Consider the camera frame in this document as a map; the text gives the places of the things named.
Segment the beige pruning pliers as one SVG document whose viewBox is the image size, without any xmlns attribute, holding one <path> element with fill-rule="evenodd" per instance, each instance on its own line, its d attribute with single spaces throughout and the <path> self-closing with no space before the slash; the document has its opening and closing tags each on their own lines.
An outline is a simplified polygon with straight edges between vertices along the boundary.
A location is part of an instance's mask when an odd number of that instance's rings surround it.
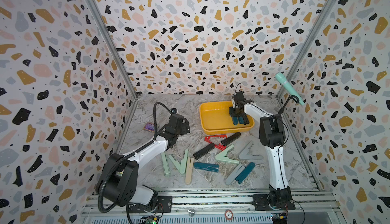
<svg viewBox="0 0 390 224">
<path fill-rule="evenodd" d="M 186 171 L 185 171 L 185 184 L 190 185 L 192 182 L 194 158 L 187 158 Z"/>
</svg>

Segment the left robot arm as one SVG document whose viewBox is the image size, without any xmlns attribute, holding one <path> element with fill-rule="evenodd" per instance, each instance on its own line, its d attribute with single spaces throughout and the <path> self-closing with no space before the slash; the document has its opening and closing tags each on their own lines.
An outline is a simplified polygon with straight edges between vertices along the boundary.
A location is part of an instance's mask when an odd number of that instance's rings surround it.
<svg viewBox="0 0 390 224">
<path fill-rule="evenodd" d="M 156 108 L 162 106 L 169 113 L 169 122 L 157 128 Z M 161 102 L 153 106 L 153 138 L 136 150 L 125 154 L 114 153 L 105 163 L 96 184 L 97 207 L 101 213 L 110 212 L 115 206 L 136 204 L 154 211 L 157 207 L 157 191 L 139 185 L 139 171 L 151 160 L 176 144 L 180 135 L 191 132 L 189 121 L 178 114 L 177 109 L 168 108 Z"/>
</svg>

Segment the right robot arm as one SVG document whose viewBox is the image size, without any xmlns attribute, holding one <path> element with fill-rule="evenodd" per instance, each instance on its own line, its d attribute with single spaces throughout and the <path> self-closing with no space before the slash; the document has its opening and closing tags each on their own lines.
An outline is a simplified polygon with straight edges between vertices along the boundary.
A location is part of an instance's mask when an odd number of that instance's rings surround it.
<svg viewBox="0 0 390 224">
<path fill-rule="evenodd" d="M 233 93 L 229 116 L 233 125 L 249 124 L 249 117 L 259 123 L 259 140 L 266 149 L 270 167 L 270 191 L 289 190 L 283 164 L 286 133 L 281 116 L 260 108 L 253 100 L 247 100 L 242 91 Z"/>
</svg>

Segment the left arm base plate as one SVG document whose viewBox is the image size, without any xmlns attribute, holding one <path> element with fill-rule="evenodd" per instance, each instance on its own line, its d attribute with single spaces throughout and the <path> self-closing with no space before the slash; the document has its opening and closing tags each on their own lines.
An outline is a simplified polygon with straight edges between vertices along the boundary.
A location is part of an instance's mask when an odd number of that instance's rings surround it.
<svg viewBox="0 0 390 224">
<path fill-rule="evenodd" d="M 172 209 L 172 196 L 157 196 L 155 201 L 149 205 L 130 204 L 129 213 L 137 214 L 155 214 L 155 213 L 170 213 Z"/>
</svg>

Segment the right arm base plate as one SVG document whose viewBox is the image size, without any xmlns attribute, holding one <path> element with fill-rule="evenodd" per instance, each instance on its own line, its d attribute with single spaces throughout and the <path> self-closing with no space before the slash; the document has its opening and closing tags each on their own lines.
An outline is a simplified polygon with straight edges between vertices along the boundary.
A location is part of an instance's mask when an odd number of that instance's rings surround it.
<svg viewBox="0 0 390 224">
<path fill-rule="evenodd" d="M 288 195 L 273 195 L 269 194 L 256 194 L 253 195 L 253 206 L 256 211 L 285 211 L 295 210 L 296 207 L 293 203 L 292 196 Z"/>
</svg>

